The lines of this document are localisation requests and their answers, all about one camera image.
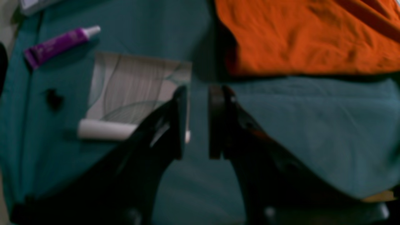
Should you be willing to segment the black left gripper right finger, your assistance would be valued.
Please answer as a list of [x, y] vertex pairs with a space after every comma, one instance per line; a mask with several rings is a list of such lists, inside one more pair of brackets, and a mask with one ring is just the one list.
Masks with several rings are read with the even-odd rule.
[[269, 136], [226, 85], [208, 88], [209, 157], [229, 160], [247, 225], [398, 225], [399, 186], [370, 201], [312, 172]]

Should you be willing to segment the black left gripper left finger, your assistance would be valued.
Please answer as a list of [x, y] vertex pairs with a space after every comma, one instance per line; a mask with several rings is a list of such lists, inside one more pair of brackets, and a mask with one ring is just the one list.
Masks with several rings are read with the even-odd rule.
[[185, 147], [186, 86], [124, 142], [54, 195], [14, 205], [16, 225], [150, 225], [158, 186]]

